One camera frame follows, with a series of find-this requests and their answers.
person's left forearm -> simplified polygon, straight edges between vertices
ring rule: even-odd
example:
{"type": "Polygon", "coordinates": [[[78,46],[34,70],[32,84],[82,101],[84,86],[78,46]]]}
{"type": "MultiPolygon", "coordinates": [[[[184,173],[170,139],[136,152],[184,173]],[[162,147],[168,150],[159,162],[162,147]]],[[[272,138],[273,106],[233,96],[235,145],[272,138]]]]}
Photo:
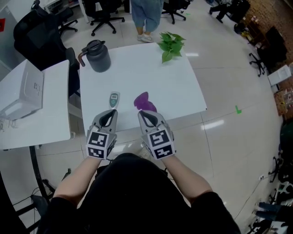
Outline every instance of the person's left forearm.
{"type": "Polygon", "coordinates": [[[62,197],[77,206],[85,195],[101,161],[101,159],[93,157],[84,159],[74,172],[59,184],[54,197],[62,197]]]}

black shoe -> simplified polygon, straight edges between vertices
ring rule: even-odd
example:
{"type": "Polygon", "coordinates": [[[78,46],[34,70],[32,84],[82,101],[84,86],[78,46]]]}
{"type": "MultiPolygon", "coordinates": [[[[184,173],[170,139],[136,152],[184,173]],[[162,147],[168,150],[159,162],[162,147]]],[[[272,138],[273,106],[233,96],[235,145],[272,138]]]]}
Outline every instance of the black shoe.
{"type": "Polygon", "coordinates": [[[223,24],[222,19],[218,18],[218,16],[216,17],[216,19],[219,20],[219,22],[223,24]]]}

gray thermal jug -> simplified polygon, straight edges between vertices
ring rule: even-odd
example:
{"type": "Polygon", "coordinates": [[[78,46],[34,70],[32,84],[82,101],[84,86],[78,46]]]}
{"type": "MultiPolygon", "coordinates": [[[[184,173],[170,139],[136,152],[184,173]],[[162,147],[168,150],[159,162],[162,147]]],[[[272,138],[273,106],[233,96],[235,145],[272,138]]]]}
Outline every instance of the gray thermal jug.
{"type": "Polygon", "coordinates": [[[85,67],[82,57],[87,56],[88,62],[92,69],[96,72],[104,72],[109,69],[111,60],[107,47],[104,45],[105,41],[93,40],[87,47],[83,48],[78,56],[80,64],[85,67]]]}

white printer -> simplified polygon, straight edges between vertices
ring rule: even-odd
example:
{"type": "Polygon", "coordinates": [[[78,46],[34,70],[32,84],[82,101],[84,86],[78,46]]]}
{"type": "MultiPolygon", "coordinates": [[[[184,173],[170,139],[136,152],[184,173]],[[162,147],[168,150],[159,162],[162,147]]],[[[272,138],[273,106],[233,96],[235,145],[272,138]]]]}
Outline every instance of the white printer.
{"type": "Polygon", "coordinates": [[[42,108],[44,74],[28,60],[0,82],[0,118],[15,120],[42,108]]]}

green tape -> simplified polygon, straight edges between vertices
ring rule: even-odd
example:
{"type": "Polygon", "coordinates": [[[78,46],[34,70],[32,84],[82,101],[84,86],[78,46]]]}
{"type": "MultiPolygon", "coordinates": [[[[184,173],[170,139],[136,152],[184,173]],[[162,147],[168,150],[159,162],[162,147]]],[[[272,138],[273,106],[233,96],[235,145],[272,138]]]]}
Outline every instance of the green tape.
{"type": "Polygon", "coordinates": [[[235,106],[235,109],[236,109],[237,114],[241,114],[242,113],[242,110],[238,110],[238,106],[235,106]]]}

